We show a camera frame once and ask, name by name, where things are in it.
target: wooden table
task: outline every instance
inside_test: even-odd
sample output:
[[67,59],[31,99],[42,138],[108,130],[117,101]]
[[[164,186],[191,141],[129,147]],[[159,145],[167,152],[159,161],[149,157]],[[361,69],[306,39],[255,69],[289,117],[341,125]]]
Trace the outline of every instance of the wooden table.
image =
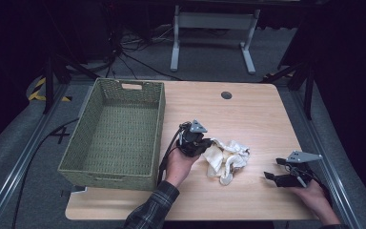
[[[301,150],[277,89],[269,84],[166,81],[166,109],[161,157],[185,121],[208,129],[205,137],[236,140],[251,148],[248,164],[228,186],[206,176],[202,156],[179,188],[168,220],[316,219],[294,194],[264,177],[263,172],[287,174],[275,163]],[[221,93],[229,92],[231,99]],[[72,193],[68,219],[125,219],[151,192],[88,188]]]

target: plaid sleeve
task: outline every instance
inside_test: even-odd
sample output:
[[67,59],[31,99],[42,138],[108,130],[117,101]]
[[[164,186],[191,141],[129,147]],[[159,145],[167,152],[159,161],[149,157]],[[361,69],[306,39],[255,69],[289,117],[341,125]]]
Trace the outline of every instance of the plaid sleeve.
[[178,196],[179,191],[173,185],[162,181],[148,200],[130,213],[124,228],[162,228]]

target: white cloth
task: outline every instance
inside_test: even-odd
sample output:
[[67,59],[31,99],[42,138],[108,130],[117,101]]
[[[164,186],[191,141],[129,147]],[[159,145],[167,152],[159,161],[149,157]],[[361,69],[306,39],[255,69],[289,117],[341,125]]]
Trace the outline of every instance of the white cloth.
[[208,177],[220,177],[219,182],[228,185],[234,178],[234,171],[248,163],[250,148],[234,140],[225,145],[216,138],[211,138],[213,145],[203,156],[209,162]]

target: person's right hand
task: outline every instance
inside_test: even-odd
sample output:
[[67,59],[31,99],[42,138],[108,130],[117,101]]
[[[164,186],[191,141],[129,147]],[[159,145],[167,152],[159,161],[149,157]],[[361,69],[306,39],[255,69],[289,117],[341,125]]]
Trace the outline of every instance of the person's right hand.
[[165,180],[178,188],[183,180],[187,177],[192,165],[200,158],[200,156],[185,156],[179,148],[174,148],[168,157],[168,165],[166,168]]
[[287,189],[298,195],[305,205],[315,212],[323,225],[340,224],[332,206],[325,198],[323,189],[316,181],[311,180],[306,188],[290,187]]

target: green wicker basket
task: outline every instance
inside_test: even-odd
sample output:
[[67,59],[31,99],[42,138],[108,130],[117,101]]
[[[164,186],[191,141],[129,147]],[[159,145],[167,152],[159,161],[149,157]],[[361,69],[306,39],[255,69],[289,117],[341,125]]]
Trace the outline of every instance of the green wicker basket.
[[98,78],[58,171],[74,185],[154,190],[164,112],[163,83]]

